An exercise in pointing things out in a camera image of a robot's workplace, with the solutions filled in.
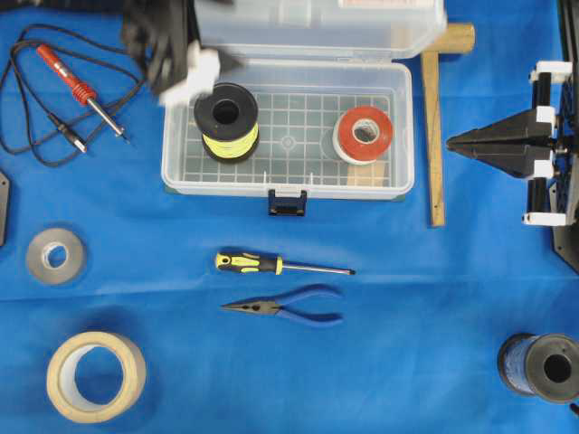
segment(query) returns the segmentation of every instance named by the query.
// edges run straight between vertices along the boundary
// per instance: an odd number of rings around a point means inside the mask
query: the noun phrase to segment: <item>box latch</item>
[[[306,215],[306,200],[308,193],[301,191],[299,197],[276,196],[275,190],[269,191],[270,215],[292,215],[303,217]]]

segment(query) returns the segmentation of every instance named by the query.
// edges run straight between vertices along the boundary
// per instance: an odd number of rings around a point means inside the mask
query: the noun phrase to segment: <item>blue tablecloth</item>
[[[555,1],[447,0],[446,7],[451,21],[475,23],[478,40],[472,54],[442,58],[443,138],[529,107],[528,73],[538,60],[561,58]],[[1,63],[21,29],[35,22],[119,43],[118,18],[25,9],[0,14]],[[20,63],[58,113],[78,112],[35,54]],[[119,115],[132,146],[108,132],[91,156],[58,170],[29,154],[0,152],[14,186],[0,249],[0,430],[577,431],[579,420],[565,407],[510,392],[496,355],[516,332],[578,337],[579,279],[552,253],[550,231],[521,224],[525,183],[446,151],[447,226],[428,229],[420,64],[404,63],[413,73],[416,183],[403,203],[312,200],[306,218],[284,219],[267,216],[263,199],[166,193],[159,174],[163,110],[148,90]],[[94,77],[104,100],[130,84],[92,66],[83,74]],[[9,146],[24,144],[15,89],[11,79],[0,100]],[[36,106],[33,114],[37,131],[48,127]],[[54,146],[49,152],[62,151]],[[88,269],[63,287],[39,284],[24,263],[32,237],[52,226],[73,229],[88,248]],[[358,274],[220,274],[212,260],[223,246]],[[346,321],[332,329],[219,309],[320,282],[344,297],[304,309],[343,312]],[[45,392],[53,352],[86,330],[126,335],[147,360],[141,399],[99,426],[66,420]],[[119,373],[111,366],[95,354],[81,367],[100,373],[96,383],[79,374],[87,396],[114,393]]]

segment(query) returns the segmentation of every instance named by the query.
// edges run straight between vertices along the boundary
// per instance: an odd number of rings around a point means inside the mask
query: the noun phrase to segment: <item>spool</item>
[[[522,396],[566,404],[579,396],[579,344],[565,335],[511,336],[498,352],[498,372]]]
[[[115,354],[123,370],[117,396],[104,405],[86,400],[75,381],[80,359],[96,347]],[[128,410],[143,391],[146,378],[143,354],[129,339],[111,333],[88,332],[73,336],[54,353],[46,374],[46,391],[52,405],[65,418],[78,423],[99,423]]]
[[[388,150],[392,137],[390,118],[378,108],[361,106],[337,120],[332,141],[342,160],[351,165],[371,165]]]
[[[260,142],[257,102],[242,86],[216,84],[211,96],[196,101],[194,115],[205,152],[220,163],[246,160]]]
[[[54,266],[51,254],[64,250],[64,261]],[[53,228],[36,235],[26,252],[26,265],[31,274],[46,285],[60,285],[76,278],[85,264],[81,240],[65,229]]]

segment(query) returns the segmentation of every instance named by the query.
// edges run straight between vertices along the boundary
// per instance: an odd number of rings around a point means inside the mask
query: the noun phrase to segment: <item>red and white roll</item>
[[[334,149],[351,165],[370,165],[390,147],[390,118],[380,109],[361,106],[348,110],[334,127]]]

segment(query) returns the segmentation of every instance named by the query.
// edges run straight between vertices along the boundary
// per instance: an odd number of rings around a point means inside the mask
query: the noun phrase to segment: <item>plastic storage box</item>
[[[204,151],[188,107],[168,108],[162,176],[183,194],[392,200],[413,187],[410,58],[446,27],[442,0],[237,0],[198,2],[204,43],[246,66],[221,77],[259,105],[260,144],[237,165]],[[390,149],[370,166],[343,162],[332,131],[346,110],[371,105],[394,125]]]

